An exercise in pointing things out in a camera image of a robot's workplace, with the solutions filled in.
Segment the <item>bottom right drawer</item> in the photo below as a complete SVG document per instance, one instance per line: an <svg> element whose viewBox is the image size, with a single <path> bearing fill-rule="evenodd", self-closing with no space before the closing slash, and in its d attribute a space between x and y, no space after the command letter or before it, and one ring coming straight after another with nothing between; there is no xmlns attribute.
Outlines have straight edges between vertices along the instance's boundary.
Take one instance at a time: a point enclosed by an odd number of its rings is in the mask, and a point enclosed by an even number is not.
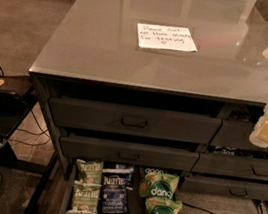
<svg viewBox="0 0 268 214"><path fill-rule="evenodd" d="M246 181L191 176L184 178L181 189L268 201L268 185Z"/></svg>

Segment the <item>middle left drawer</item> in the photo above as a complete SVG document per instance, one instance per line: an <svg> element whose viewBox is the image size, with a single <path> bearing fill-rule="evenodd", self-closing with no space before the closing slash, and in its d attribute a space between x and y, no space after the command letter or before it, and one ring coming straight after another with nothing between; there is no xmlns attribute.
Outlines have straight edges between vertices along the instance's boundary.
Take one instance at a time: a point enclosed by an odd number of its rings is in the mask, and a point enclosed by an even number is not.
<svg viewBox="0 0 268 214"><path fill-rule="evenodd" d="M63 154L76 158L95 158L102 161L133 163L158 168L191 170L198 160L197 153L179 148L134 144L78 135L61 137Z"/></svg>

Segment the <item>blue Kettle chip bag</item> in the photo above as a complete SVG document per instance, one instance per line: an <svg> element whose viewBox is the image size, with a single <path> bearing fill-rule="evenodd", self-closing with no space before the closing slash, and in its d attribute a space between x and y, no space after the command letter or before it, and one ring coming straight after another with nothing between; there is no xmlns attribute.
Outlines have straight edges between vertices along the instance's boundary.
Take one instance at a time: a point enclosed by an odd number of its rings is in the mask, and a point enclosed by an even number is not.
<svg viewBox="0 0 268 214"><path fill-rule="evenodd" d="M127 214L127 189L130 171L126 169L104 169L101 178L99 214Z"/></svg>

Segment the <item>grey drawer cabinet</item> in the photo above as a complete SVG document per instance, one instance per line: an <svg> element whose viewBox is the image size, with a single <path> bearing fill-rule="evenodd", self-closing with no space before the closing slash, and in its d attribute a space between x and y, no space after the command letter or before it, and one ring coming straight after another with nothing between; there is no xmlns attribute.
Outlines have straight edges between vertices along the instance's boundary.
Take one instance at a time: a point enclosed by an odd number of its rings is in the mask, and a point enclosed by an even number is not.
<svg viewBox="0 0 268 214"><path fill-rule="evenodd" d="M255 5L255 0L77 0L30 70L65 180L80 159L63 154L60 138L70 135L179 148L197 153L198 160L203 153L268 160L268 152L211 146L220 128L210 142L198 144L59 126L49 103L68 97L254 126L268 99L263 56L268 21ZM188 27L198 51L142 49L139 23ZM202 176L268 185L192 169L164 170L177 171L181 184L186 177ZM268 208L256 206L262 200L182 190L181 184L180 214L268 214Z"/></svg>

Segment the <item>top left drawer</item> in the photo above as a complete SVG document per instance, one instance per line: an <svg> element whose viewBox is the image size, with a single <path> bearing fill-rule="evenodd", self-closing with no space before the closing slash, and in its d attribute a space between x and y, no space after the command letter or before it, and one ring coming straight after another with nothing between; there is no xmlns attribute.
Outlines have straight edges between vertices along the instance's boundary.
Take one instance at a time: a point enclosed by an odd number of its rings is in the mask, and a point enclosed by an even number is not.
<svg viewBox="0 0 268 214"><path fill-rule="evenodd" d="M222 122L207 116L74 98L51 98L56 125L147 138L210 142Z"/></svg>

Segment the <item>green Dang bag top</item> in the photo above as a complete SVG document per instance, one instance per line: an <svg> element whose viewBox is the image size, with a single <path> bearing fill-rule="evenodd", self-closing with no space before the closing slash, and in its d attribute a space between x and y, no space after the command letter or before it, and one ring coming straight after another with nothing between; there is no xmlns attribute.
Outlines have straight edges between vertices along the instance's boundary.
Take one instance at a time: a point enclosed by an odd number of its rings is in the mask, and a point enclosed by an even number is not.
<svg viewBox="0 0 268 214"><path fill-rule="evenodd" d="M172 199L179 184L179 176L164 169L140 167L139 196Z"/></svg>

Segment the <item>middle right drawer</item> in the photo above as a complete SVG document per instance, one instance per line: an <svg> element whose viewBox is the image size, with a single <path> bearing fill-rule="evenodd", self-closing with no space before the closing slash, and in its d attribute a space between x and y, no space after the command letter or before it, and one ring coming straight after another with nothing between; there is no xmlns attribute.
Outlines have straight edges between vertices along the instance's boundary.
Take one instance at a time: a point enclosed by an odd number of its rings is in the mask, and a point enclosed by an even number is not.
<svg viewBox="0 0 268 214"><path fill-rule="evenodd" d="M223 154L201 154L193 172L268 181L268 160Z"/></svg>

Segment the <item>green Dang bag middle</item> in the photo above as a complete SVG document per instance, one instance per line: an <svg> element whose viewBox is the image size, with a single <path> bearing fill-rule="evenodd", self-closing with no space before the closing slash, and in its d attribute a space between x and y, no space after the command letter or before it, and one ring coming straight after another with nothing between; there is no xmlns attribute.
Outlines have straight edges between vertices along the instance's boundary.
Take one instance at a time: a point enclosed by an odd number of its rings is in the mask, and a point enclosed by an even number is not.
<svg viewBox="0 0 268 214"><path fill-rule="evenodd" d="M147 214L178 214L182 209L180 200L169 200L162 197L151 197L145 200Z"/></svg>

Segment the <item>green Kettle bag middle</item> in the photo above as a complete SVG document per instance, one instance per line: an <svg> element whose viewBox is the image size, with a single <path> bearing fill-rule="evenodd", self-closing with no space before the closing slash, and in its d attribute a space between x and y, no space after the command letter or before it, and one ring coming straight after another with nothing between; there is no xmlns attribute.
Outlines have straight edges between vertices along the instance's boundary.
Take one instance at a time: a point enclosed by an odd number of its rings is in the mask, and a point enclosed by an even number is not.
<svg viewBox="0 0 268 214"><path fill-rule="evenodd" d="M78 211L97 212L99 203L101 185L87 184L75 181L73 185L73 195L71 206Z"/></svg>

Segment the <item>green dang bag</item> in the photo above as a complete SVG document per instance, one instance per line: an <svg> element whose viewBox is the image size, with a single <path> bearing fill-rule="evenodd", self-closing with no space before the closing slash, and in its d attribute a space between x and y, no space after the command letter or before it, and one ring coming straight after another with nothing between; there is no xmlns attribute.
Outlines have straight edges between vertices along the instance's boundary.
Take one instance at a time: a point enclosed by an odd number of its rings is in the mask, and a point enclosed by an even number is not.
<svg viewBox="0 0 268 214"><path fill-rule="evenodd" d="M180 200L169 200L162 197L151 197L145 200L147 214L178 214L182 209Z"/></svg>
<svg viewBox="0 0 268 214"><path fill-rule="evenodd" d="M140 167L139 196L172 199L179 184L179 176L164 169Z"/></svg>

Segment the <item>top right drawer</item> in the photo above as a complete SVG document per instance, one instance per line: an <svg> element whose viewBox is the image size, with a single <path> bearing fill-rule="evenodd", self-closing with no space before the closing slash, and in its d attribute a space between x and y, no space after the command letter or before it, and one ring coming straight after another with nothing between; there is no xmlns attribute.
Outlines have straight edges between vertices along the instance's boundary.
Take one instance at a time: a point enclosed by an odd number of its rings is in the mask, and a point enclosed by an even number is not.
<svg viewBox="0 0 268 214"><path fill-rule="evenodd" d="M230 147L249 151L268 152L268 147L262 148L250 143L249 136L253 132L251 122L223 120L220 129L214 136L211 146Z"/></svg>

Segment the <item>white handwritten paper note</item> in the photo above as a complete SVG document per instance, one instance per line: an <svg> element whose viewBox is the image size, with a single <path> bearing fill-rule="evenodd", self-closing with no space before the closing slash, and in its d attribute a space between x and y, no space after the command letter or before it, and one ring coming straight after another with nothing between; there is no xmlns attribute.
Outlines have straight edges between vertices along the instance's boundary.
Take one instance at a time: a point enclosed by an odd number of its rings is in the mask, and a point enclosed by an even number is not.
<svg viewBox="0 0 268 214"><path fill-rule="evenodd" d="M188 27L137 24L140 48L174 50L180 52L198 51Z"/></svg>

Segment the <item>green Kettle bag top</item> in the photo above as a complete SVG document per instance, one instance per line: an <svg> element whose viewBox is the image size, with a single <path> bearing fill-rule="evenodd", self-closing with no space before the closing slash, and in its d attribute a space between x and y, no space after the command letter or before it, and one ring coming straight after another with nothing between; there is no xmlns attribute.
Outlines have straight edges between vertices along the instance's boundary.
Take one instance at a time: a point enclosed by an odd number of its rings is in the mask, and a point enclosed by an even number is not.
<svg viewBox="0 0 268 214"><path fill-rule="evenodd" d="M100 184L104 163L101 161L84 161L78 159L76 166L78 168L78 180L86 184Z"/></svg>

